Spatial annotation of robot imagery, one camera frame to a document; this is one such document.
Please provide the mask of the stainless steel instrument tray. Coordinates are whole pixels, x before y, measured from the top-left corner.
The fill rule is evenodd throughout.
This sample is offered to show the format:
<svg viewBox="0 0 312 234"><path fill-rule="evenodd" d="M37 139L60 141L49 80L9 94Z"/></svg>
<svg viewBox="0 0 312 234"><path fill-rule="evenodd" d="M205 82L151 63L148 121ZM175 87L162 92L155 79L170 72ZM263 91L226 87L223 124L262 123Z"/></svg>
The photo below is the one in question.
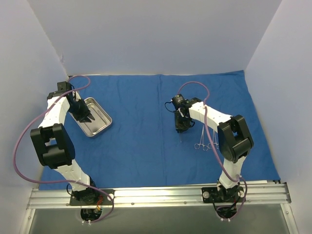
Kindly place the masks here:
<svg viewBox="0 0 312 234"><path fill-rule="evenodd" d="M81 123L75 120L72 114L70 115L87 137L98 137L112 126L113 119L93 97L88 97L84 101L95 120L92 120L92 122Z"/></svg>

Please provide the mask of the steel hemostat clamp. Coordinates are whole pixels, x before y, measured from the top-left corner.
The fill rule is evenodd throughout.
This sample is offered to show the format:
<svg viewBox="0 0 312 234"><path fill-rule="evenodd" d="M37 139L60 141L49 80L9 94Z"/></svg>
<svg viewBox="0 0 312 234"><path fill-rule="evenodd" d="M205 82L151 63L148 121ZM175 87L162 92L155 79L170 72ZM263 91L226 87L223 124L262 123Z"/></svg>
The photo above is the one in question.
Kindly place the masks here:
<svg viewBox="0 0 312 234"><path fill-rule="evenodd" d="M204 127L202 127L199 143L195 143L194 148L196 150L201 148L204 151L207 151L209 149L208 146L204 144Z"/></svg>

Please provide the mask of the steel surgical forceps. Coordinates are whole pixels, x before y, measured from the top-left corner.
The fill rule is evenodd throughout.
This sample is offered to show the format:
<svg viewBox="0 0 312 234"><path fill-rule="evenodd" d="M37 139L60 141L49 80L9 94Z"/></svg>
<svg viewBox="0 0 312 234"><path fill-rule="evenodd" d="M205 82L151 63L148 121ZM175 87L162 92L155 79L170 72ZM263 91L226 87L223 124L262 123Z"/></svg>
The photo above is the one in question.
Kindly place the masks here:
<svg viewBox="0 0 312 234"><path fill-rule="evenodd" d="M213 135L212 135L212 143L208 143L207 147L208 149L212 149L212 146L215 146L215 148L218 150L219 149L219 144L217 142L217 139L216 139L216 132L213 131Z"/></svg>

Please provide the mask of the blue surgical drape cloth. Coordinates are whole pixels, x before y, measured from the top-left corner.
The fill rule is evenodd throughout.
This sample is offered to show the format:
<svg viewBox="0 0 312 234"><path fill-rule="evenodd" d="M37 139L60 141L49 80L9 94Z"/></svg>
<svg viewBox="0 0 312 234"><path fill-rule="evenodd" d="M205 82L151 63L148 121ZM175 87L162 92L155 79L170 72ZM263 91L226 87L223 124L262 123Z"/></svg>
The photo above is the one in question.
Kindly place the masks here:
<svg viewBox="0 0 312 234"><path fill-rule="evenodd" d="M170 99L206 100L231 116L242 115L254 146L244 161L247 181L278 180L272 155L248 91L243 71L194 76L91 76L74 78L83 98L93 97L113 119L97 137L87 137L67 115L65 129L76 162L100 188L155 187L215 183L222 170L212 150L196 150L202 124L175 129Z"/></svg>

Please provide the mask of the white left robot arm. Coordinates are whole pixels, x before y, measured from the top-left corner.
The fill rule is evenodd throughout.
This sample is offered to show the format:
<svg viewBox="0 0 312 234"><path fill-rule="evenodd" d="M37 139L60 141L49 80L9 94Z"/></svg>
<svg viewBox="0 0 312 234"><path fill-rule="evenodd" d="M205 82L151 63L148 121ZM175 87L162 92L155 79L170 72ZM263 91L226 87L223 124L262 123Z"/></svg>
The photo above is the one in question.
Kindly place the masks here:
<svg viewBox="0 0 312 234"><path fill-rule="evenodd" d="M42 166L58 172L72 186L72 196L86 204L98 200L93 180L75 160L74 145L64 127L66 114L70 112L80 123L91 123L95 118L77 92L65 96L50 93L48 110L38 128L32 129L30 137Z"/></svg>

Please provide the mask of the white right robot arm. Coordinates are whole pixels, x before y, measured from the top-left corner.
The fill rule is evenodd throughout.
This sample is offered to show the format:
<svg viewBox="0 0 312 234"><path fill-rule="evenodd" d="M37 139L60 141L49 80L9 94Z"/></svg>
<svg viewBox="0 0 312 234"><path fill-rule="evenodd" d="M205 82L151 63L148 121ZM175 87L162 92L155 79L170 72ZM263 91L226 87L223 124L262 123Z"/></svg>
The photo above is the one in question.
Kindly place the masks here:
<svg viewBox="0 0 312 234"><path fill-rule="evenodd" d="M231 116L221 113L198 98L184 99L181 94L172 98L175 108L175 129L182 133L192 128L195 121L204 124L206 129L211 128L218 135L219 150L224 162L216 156L222 168L217 197L228 201L234 196L233 187L238 185L241 168L247 155L254 146L251 133L243 116Z"/></svg>

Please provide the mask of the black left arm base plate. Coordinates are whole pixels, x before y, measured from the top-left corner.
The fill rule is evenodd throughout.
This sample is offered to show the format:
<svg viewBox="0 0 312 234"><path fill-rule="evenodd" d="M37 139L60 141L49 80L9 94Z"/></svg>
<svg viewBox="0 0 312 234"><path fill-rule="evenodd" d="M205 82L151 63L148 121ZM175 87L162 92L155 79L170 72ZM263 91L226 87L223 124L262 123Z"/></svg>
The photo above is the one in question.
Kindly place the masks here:
<svg viewBox="0 0 312 234"><path fill-rule="evenodd" d="M93 189L87 188L82 191L72 191L70 206L95 206L101 201L101 205L112 205L111 199Z"/></svg>

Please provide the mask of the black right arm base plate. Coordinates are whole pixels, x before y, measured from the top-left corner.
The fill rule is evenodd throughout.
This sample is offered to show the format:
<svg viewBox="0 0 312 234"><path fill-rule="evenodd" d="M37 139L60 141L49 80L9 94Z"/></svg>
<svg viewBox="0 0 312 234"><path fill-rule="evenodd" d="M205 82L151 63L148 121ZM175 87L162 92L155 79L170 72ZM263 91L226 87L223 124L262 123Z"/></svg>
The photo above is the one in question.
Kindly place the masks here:
<svg viewBox="0 0 312 234"><path fill-rule="evenodd" d="M244 197L244 189L235 185L225 189L222 185L214 187L202 187L202 200L204 203L234 203L240 202Z"/></svg>

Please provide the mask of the aluminium front frame rail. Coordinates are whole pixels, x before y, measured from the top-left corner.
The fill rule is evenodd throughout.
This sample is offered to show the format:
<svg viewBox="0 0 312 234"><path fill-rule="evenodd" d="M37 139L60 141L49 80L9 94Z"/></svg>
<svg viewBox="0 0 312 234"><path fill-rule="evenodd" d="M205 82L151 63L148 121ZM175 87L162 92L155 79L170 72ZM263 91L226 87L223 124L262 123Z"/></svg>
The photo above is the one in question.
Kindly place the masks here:
<svg viewBox="0 0 312 234"><path fill-rule="evenodd" d="M103 208L130 207L182 207L203 206L204 187L215 184L196 184L171 187L115 188L114 202L105 199ZM66 190L38 190L31 192L28 209L75 208ZM290 203L291 197L285 183L272 181L251 181L247 185L246 205Z"/></svg>

